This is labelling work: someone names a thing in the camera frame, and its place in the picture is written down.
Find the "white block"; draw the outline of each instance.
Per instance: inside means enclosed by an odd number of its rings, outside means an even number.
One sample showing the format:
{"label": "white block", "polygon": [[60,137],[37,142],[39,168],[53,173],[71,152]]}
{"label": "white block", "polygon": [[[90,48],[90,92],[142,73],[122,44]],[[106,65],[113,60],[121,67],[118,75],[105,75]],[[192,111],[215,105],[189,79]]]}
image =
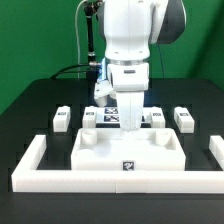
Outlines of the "white block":
{"label": "white block", "polygon": [[224,140],[221,136],[210,136],[209,149],[224,170]]}
{"label": "white block", "polygon": [[83,130],[82,131],[82,144],[85,146],[94,146],[97,144],[97,131],[92,130]]}
{"label": "white block", "polygon": [[171,141],[171,132],[169,130],[156,131],[155,143],[160,146],[168,146]]}
{"label": "white block", "polygon": [[97,108],[96,107],[86,107],[84,111],[84,116],[82,119],[83,128],[95,128],[97,118]]}
{"label": "white block", "polygon": [[148,172],[146,193],[224,193],[224,173],[215,171]]}
{"label": "white block", "polygon": [[181,133],[194,133],[194,119],[185,107],[174,109],[174,120]]}
{"label": "white block", "polygon": [[94,171],[29,171],[18,177],[13,191],[116,193],[116,175]]}
{"label": "white block", "polygon": [[148,182],[147,172],[122,172],[117,177],[116,193],[147,193]]}
{"label": "white block", "polygon": [[103,80],[95,84],[94,100],[99,107],[107,105],[107,95],[113,92],[113,87],[108,80]]}
{"label": "white block", "polygon": [[166,122],[163,116],[163,111],[159,107],[151,108],[151,127],[152,128],[165,128]]}
{"label": "white block", "polygon": [[54,132],[66,132],[71,119],[71,110],[68,106],[58,107],[53,120]]}

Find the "small white cube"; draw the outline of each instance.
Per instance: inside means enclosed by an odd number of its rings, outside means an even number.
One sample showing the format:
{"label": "small white cube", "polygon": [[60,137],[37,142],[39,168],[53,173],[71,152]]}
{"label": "small white cube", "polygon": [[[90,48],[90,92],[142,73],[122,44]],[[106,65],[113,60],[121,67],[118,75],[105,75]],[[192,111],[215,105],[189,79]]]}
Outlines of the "small white cube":
{"label": "small white cube", "polygon": [[54,132],[66,132],[71,119],[71,109],[68,106],[58,107],[53,120]]}
{"label": "small white cube", "polygon": [[194,133],[194,119],[185,107],[174,109],[174,120],[181,133]]}
{"label": "small white cube", "polygon": [[86,107],[84,116],[82,119],[83,128],[95,128],[96,127],[96,118],[97,118],[97,108],[96,107]]}
{"label": "small white cube", "polygon": [[224,170],[224,140],[220,135],[210,136],[209,149]]}
{"label": "small white cube", "polygon": [[165,128],[166,122],[163,116],[163,111],[159,107],[151,108],[151,127],[152,128]]}

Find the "black table surface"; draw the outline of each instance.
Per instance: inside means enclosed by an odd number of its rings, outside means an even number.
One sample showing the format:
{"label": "black table surface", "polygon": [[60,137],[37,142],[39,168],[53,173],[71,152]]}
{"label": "black table surface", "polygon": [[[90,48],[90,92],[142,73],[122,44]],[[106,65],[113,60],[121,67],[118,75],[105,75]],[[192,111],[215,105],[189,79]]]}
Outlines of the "black table surface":
{"label": "black table surface", "polygon": [[[186,170],[221,170],[209,152],[210,135],[224,136],[224,92],[203,79],[153,79],[145,106],[161,107],[186,155]],[[53,132],[58,106],[69,105],[67,133]],[[36,134],[47,135],[38,169],[70,169],[70,154],[86,106],[94,105],[86,80],[34,81],[0,116],[0,223],[223,223],[220,194],[13,193],[11,174]],[[181,134],[176,106],[195,120],[193,134]]]}

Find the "black cable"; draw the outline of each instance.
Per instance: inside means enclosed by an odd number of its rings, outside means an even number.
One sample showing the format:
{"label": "black cable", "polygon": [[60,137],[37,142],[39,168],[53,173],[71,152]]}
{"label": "black cable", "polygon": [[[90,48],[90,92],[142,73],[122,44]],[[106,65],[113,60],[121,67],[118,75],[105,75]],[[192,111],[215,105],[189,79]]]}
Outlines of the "black cable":
{"label": "black cable", "polygon": [[160,63],[161,63],[161,68],[162,68],[162,74],[163,74],[163,79],[165,78],[165,73],[164,73],[164,65],[163,65],[163,57],[160,49],[160,45],[157,44],[158,51],[159,51],[159,56],[160,56]]}
{"label": "black cable", "polygon": [[70,71],[70,72],[60,72],[58,73],[59,75],[61,74],[75,74],[75,73],[85,73],[88,72],[89,70],[83,70],[83,71]]}
{"label": "black cable", "polygon": [[70,69],[73,69],[73,68],[80,68],[80,67],[87,67],[89,66],[89,64],[77,64],[77,65],[71,65],[71,66],[68,66],[68,67],[65,67],[61,70],[59,70],[57,73],[55,73],[54,75],[52,75],[50,77],[50,79],[53,79],[55,80],[60,74],[63,74],[64,72],[70,70]]}

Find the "wire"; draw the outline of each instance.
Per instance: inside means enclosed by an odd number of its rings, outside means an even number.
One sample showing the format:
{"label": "wire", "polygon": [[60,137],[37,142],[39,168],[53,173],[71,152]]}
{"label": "wire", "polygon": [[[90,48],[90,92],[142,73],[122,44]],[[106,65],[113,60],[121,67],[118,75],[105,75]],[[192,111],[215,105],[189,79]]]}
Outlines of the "wire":
{"label": "wire", "polygon": [[80,68],[80,67],[87,67],[89,66],[89,64],[77,64],[77,65],[71,65],[71,66],[68,66],[68,67],[65,67],[61,70],[59,70],[57,73],[55,73],[54,75],[52,75],[50,77],[50,79],[56,79],[60,74],[63,74],[65,73],[66,71],[70,70],[70,69],[73,69],[73,68]]}
{"label": "wire", "polygon": [[60,72],[58,73],[59,75],[61,74],[74,74],[74,73],[85,73],[85,72],[88,72],[89,70],[83,70],[83,71],[70,71],[70,72]]}
{"label": "wire", "polygon": [[79,10],[84,2],[87,2],[87,0],[81,1],[79,5],[77,6],[76,12],[75,12],[75,33],[76,33],[76,41],[77,41],[78,64],[80,64],[80,60],[81,60],[79,30],[78,30],[78,15],[79,15]]}
{"label": "wire", "polygon": [[161,63],[161,68],[162,68],[162,74],[163,74],[163,79],[165,78],[165,72],[164,72],[164,65],[163,65],[163,57],[160,49],[160,45],[157,44],[158,51],[159,51],[159,57],[160,57],[160,63]]}

